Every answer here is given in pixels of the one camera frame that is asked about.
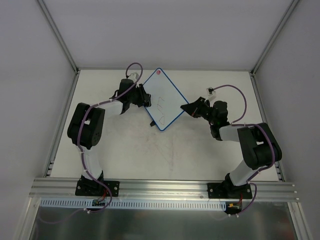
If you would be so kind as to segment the blue framed whiteboard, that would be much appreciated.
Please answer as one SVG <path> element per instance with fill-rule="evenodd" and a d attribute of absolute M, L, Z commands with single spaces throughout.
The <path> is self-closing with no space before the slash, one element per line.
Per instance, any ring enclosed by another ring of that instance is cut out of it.
<path fill-rule="evenodd" d="M 149 76 L 143 87 L 151 95 L 151 106 L 146 111 L 163 132 L 184 113 L 180 106 L 189 102 L 161 68 Z"/>

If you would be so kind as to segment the black whiteboard eraser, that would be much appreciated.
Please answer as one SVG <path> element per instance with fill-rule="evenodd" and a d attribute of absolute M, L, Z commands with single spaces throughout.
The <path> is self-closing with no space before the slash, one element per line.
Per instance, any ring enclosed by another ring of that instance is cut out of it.
<path fill-rule="evenodd" d="M 150 100 L 147 100 L 145 103 L 144 103 L 144 107 L 150 107 L 152 104 L 151 104 L 151 101 Z"/>

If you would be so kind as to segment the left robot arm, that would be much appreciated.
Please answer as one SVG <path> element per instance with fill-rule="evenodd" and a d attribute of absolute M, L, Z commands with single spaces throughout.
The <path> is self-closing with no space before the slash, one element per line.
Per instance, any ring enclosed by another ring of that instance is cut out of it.
<path fill-rule="evenodd" d="M 83 102 L 77 104 L 67 129 L 68 138 L 78 147 L 83 168 L 77 182 L 77 196 L 99 196 L 107 191 L 94 147 L 102 137 L 107 119 L 124 114 L 131 104 L 139 108 L 152 105 L 151 95 L 143 85 L 129 78 L 120 81 L 119 89 L 109 100 L 92 106 Z"/>

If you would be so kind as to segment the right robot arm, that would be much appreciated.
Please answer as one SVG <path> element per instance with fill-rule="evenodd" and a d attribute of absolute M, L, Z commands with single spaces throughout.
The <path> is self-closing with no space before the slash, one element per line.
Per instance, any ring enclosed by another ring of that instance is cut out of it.
<path fill-rule="evenodd" d="M 231 124 L 228 121 L 227 103 L 216 101 L 213 105 L 203 97 L 181 105 L 181 109 L 193 118 L 208 121 L 210 133 L 217 141 L 232 141 L 240 145 L 242 161 L 217 186 L 207 185 L 210 199 L 252 198 L 248 193 L 249 182 L 259 173 L 271 168 L 282 159 L 282 150 L 269 125 Z"/>

